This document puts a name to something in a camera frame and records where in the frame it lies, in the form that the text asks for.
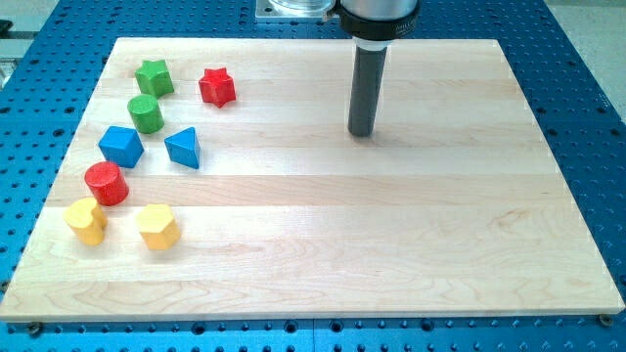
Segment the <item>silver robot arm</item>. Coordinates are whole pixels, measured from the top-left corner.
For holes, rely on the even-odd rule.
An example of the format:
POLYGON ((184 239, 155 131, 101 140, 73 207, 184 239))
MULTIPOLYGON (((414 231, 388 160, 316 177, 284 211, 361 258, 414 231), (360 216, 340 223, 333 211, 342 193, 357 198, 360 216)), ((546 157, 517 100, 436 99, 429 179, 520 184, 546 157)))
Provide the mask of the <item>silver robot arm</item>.
POLYGON ((358 48, 377 52, 415 30, 421 4, 421 0, 332 0, 322 19, 337 16, 340 28, 358 48))

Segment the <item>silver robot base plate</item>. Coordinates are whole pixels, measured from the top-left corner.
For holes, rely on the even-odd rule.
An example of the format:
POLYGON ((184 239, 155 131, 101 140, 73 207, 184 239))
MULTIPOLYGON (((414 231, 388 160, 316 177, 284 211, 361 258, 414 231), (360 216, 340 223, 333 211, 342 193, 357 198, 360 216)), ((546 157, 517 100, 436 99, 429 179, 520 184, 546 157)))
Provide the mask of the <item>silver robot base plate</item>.
POLYGON ((321 19, 335 0, 254 0, 258 20, 321 19))

